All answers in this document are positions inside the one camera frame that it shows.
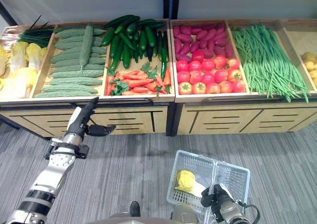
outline robotic hand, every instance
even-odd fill
[[[56,196],[65,184],[66,176],[76,158],[85,159],[89,147],[82,145],[85,133],[91,136],[106,136],[115,125],[100,126],[87,123],[95,113],[98,97],[83,109],[77,107],[68,123],[63,140],[53,138],[45,155],[48,166],[37,177],[20,206],[10,216],[7,224],[44,224]]]
[[[213,186],[213,193],[209,195],[209,188],[202,192],[201,204],[210,207],[218,223],[225,221],[228,224],[256,224],[260,220],[260,211],[254,205],[247,205],[241,200],[234,201],[229,191],[221,184]],[[243,207],[243,214],[240,212],[239,205]],[[254,222],[250,222],[245,217],[245,209],[253,207],[257,210],[257,217]]]

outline yellow vegetable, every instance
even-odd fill
[[[312,61],[305,62],[305,66],[306,66],[308,71],[313,71],[315,69],[314,62],[312,62]]]
[[[41,48],[35,43],[31,43],[26,49],[27,59],[29,60],[29,67],[37,71],[41,69],[41,63],[46,53],[47,48]]]
[[[4,48],[0,45],[0,76],[4,74],[5,68],[7,66],[8,55]]]
[[[312,79],[317,78],[317,70],[313,70],[313,71],[309,72],[309,75],[311,76]]]
[[[304,62],[312,61],[314,63],[317,63],[317,56],[314,53],[305,52],[304,54],[302,54],[301,57]]]

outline tomato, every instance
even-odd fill
[[[227,59],[224,55],[217,55],[214,59],[215,68],[222,69],[227,63]]]
[[[226,64],[226,69],[238,69],[239,66],[240,66],[241,62],[239,59],[237,58],[232,58],[232,59],[229,59],[227,61],[227,64]]]
[[[233,90],[232,83],[229,81],[222,81],[219,85],[222,93],[231,93]]]
[[[202,51],[195,51],[192,54],[192,61],[198,60],[200,63],[202,63],[205,59],[205,54]]]
[[[206,85],[209,85],[210,83],[214,82],[214,75],[211,74],[210,72],[206,72],[202,76],[202,82]]]
[[[192,62],[189,63],[188,65],[188,71],[193,71],[193,70],[201,70],[202,69],[202,65],[200,64],[200,62],[198,60],[194,60]]]
[[[210,72],[214,69],[214,61],[212,59],[205,59],[202,63],[202,71]]]
[[[185,60],[179,60],[176,63],[176,70],[177,70],[177,72],[188,71],[188,62]]]
[[[202,80],[202,73],[199,70],[194,70],[190,72],[189,82],[191,84],[196,84]]]
[[[244,93],[246,92],[246,85],[243,80],[236,80],[232,83],[234,93]]]
[[[208,94],[220,94],[220,85],[216,84],[216,83],[210,83],[209,85],[207,85],[206,88],[206,92]]]
[[[192,93],[192,85],[188,82],[183,82],[178,87],[179,94],[191,94]]]
[[[222,81],[228,80],[228,70],[220,69],[217,70],[214,74],[214,80],[216,83],[220,83]]]
[[[194,94],[205,94],[206,93],[206,85],[202,82],[194,84],[193,93]]]
[[[178,83],[189,82],[189,73],[187,71],[180,71],[177,73]]]
[[[231,69],[228,71],[228,81],[234,82],[240,79],[242,79],[242,74],[239,69]]]

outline robotic arm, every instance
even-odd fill
[[[68,172],[76,158],[85,159],[89,147],[82,145],[85,133],[92,136],[106,136],[113,126],[88,126],[94,114],[98,97],[92,99],[83,109],[77,107],[62,140],[53,138],[46,154],[49,164],[37,177],[20,206],[10,216],[7,224],[44,224],[55,198],[61,191]]]

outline produce bin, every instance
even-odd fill
[[[164,22],[165,27],[160,30],[168,30],[167,19],[158,19]],[[95,25],[105,25],[107,22],[94,22]],[[86,23],[64,23],[54,27],[86,25]],[[14,26],[9,28],[27,28],[27,26]],[[66,130],[68,120],[76,106],[84,106],[90,97],[57,97],[57,98],[35,98],[41,92],[54,68],[51,67],[51,58],[59,52],[54,47],[57,38],[52,34],[45,59],[42,62],[42,69],[38,72],[36,82],[28,98],[6,99],[0,101],[0,114],[3,119],[18,127],[23,127],[30,132],[41,137],[62,136]],[[171,89],[170,94],[141,95],[141,96],[105,96],[107,66],[111,63],[109,47],[106,47],[105,71],[102,77],[102,85],[95,86],[99,96],[96,113],[92,116],[91,124],[112,125],[116,124],[117,129],[112,134],[136,134],[136,133],[165,133],[169,135],[174,111],[174,82],[172,62],[167,63],[167,68],[171,69]],[[140,69],[146,62],[145,59],[138,64],[133,60],[128,71]],[[158,65],[160,71],[160,61],[153,58],[152,64]],[[123,69],[120,63],[117,70]]]
[[[224,19],[202,20],[171,20],[171,44],[174,44],[173,26],[202,26],[219,23]],[[172,46],[174,81],[175,81],[175,118],[172,135],[176,134],[235,134],[262,132],[290,132],[298,131],[317,120],[317,90],[310,77],[300,54],[306,51],[314,52],[316,37],[315,20],[279,20],[279,19],[228,19],[224,20],[229,42],[233,45],[234,56],[239,58],[235,47],[231,28],[245,27],[261,22],[272,29],[278,37],[286,54],[298,69],[310,90],[309,103],[303,98],[293,99],[291,103],[283,97],[274,95],[267,98],[266,94],[250,92],[248,86],[245,93],[227,94],[190,94],[180,95],[176,73],[175,48]],[[306,40],[299,40],[304,35]],[[244,75],[243,65],[240,66],[243,81],[248,85]]]

